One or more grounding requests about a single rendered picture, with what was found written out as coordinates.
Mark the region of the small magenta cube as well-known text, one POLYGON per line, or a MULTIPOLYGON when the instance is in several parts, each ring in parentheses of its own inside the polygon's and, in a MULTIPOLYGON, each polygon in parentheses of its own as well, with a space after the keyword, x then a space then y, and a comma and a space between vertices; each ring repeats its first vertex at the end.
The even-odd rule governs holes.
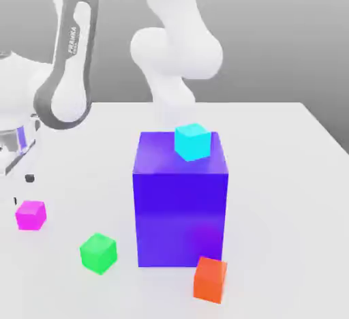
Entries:
POLYGON ((17 209, 19 230, 39 230, 46 221, 46 207, 42 201, 25 200, 17 209))

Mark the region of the small green cube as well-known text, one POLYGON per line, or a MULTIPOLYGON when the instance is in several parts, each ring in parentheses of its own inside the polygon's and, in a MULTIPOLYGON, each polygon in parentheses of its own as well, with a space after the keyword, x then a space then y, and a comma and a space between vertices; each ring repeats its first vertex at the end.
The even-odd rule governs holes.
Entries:
POLYGON ((82 264, 98 275, 117 261, 117 243, 106 235, 95 233, 80 246, 82 264))

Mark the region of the small cyan cube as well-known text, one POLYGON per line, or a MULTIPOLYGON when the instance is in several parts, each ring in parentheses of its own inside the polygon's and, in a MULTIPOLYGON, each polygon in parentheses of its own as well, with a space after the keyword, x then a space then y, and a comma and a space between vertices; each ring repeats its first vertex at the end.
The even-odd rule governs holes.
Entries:
POLYGON ((209 157, 211 155, 211 132, 198 123, 176 127, 174 150, 187 162, 209 157))

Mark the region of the small orange cube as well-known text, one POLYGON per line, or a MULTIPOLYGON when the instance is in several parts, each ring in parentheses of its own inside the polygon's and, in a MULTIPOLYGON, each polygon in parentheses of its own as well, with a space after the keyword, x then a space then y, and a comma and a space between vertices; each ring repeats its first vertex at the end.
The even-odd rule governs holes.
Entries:
POLYGON ((220 304, 226 271, 226 262, 201 256, 194 273, 194 298, 220 304))

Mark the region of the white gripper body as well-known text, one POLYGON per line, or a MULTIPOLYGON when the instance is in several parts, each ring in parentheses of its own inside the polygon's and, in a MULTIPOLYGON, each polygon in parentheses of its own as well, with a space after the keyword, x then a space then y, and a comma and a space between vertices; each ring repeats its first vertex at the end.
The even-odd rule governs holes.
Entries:
POLYGON ((16 186, 0 185, 0 209, 16 207, 19 197, 20 191, 16 186))

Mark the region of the large purple box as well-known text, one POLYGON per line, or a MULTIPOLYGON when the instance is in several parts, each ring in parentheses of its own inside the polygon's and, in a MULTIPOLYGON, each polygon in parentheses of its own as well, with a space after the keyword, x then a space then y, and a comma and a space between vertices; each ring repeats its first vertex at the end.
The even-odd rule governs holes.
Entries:
POLYGON ((218 133, 210 157, 187 162, 172 132, 142 132, 132 173, 140 267, 195 267, 222 257, 228 167, 218 133))

